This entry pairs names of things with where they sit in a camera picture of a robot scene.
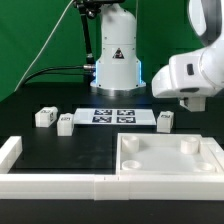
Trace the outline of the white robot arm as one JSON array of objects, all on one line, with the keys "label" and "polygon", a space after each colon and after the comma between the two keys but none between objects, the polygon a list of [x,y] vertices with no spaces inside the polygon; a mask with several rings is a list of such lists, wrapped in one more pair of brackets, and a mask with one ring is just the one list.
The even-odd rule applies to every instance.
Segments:
[{"label": "white robot arm", "polygon": [[[203,43],[179,54],[152,79],[156,98],[210,97],[224,89],[224,0],[189,0],[190,23]],[[106,93],[143,88],[135,17],[118,4],[101,7],[101,56],[91,87]]]}]

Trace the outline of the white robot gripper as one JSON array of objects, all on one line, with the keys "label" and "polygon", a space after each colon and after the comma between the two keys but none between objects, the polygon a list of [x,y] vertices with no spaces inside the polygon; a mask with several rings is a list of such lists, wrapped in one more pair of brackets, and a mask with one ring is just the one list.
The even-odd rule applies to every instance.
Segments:
[{"label": "white robot gripper", "polygon": [[152,93],[156,98],[208,97],[214,87],[200,71],[200,53],[172,56],[152,80]]}]

